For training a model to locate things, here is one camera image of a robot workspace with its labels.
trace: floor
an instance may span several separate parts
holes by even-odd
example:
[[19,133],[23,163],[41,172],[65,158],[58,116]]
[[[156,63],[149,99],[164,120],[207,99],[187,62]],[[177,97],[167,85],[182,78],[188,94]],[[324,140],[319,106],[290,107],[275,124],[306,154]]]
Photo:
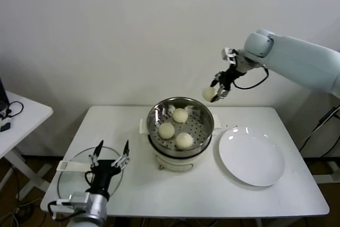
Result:
[[[41,166],[43,166],[45,163],[49,163],[53,166],[53,168],[45,175],[45,179],[47,181],[51,181],[57,161],[42,161],[38,159],[29,159],[27,160],[27,164],[35,171],[38,171]],[[10,164],[5,159],[0,159],[0,179],[3,178],[7,170],[10,168]],[[313,174],[328,174],[330,172],[330,169],[327,167],[325,163],[313,163],[309,166],[311,172]],[[19,185],[20,187],[23,187],[27,182],[28,179],[22,175],[19,171],[18,173],[18,179],[19,179]],[[322,193],[324,194],[329,207],[330,207],[330,213],[327,216],[322,217],[308,217],[305,219],[301,219],[294,224],[291,225],[291,227],[321,227],[321,226],[340,226],[340,214],[338,213],[340,210],[340,184],[321,184],[320,189]],[[6,220],[2,220],[3,216],[6,215],[9,212],[12,212],[17,204],[17,200],[15,198],[15,195],[17,193],[17,181],[14,174],[12,174],[11,178],[9,179],[6,186],[0,191],[0,227],[8,227],[11,226],[13,217],[8,217]],[[20,205],[23,205],[24,203],[31,202],[33,200],[42,198],[44,196],[44,193],[40,191],[37,188],[34,188],[34,190],[29,193],[29,195],[25,198],[24,201],[20,202]],[[23,219],[23,223],[20,224],[21,227],[64,227],[67,226],[67,222],[63,222],[62,224],[54,222],[51,217],[46,214],[39,208],[40,201],[37,200],[35,203],[33,203],[33,214],[32,216],[25,221]],[[105,223],[105,227],[114,227],[115,226],[116,219],[114,217],[109,217],[108,220]],[[169,227],[170,225],[175,225],[176,222],[179,222],[179,220],[174,219],[145,219],[143,227]],[[189,219],[186,220],[187,224],[180,223],[176,225],[176,227],[201,227],[200,224],[203,225],[210,225],[214,220],[199,220],[200,222],[197,222],[195,219]],[[266,226],[269,222],[273,221],[273,219],[265,219],[263,220],[263,225]],[[130,220],[130,227],[141,227],[143,223],[143,219],[141,218],[132,218]],[[217,224],[214,225],[215,227],[222,227],[222,226],[230,226],[230,227],[255,227],[256,223],[253,219],[243,219],[242,221],[240,219],[227,219],[227,220],[218,220]]]

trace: small white table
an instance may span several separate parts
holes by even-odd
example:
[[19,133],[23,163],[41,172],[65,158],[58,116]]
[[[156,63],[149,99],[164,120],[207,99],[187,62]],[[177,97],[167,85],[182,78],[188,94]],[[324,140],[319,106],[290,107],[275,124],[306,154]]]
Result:
[[[22,113],[12,118],[11,128],[0,132],[0,158],[5,157],[12,165],[30,179],[30,182],[28,182],[19,192],[19,199],[22,200],[34,186],[42,191],[47,191],[49,183],[41,177],[48,172],[51,166],[45,164],[38,173],[35,173],[25,164],[25,160],[14,147],[50,117],[53,110],[49,106],[45,106],[14,93],[8,91],[6,93],[10,102],[19,101],[24,105]],[[19,104],[13,104],[11,106],[11,110],[13,111],[12,114],[15,114],[20,109],[21,106]],[[12,169],[6,173],[5,177],[0,182],[0,190],[4,187],[12,173]]]
[[[152,147],[139,134],[140,119],[151,107],[94,106],[87,112],[64,160],[94,147],[104,146],[122,152],[129,140],[131,161],[124,169],[122,182],[107,204],[109,216],[171,218],[264,218],[301,217],[329,213],[329,207],[293,140],[274,109],[269,107],[211,107],[223,126],[214,135],[206,159],[192,171],[173,173],[160,170]],[[266,132],[281,149],[286,168],[281,179],[267,188],[242,184],[232,177],[218,154],[218,139],[223,130],[247,125]],[[41,202],[58,199],[56,173]],[[58,208],[60,213],[69,213]],[[273,226],[293,220],[277,220]]]

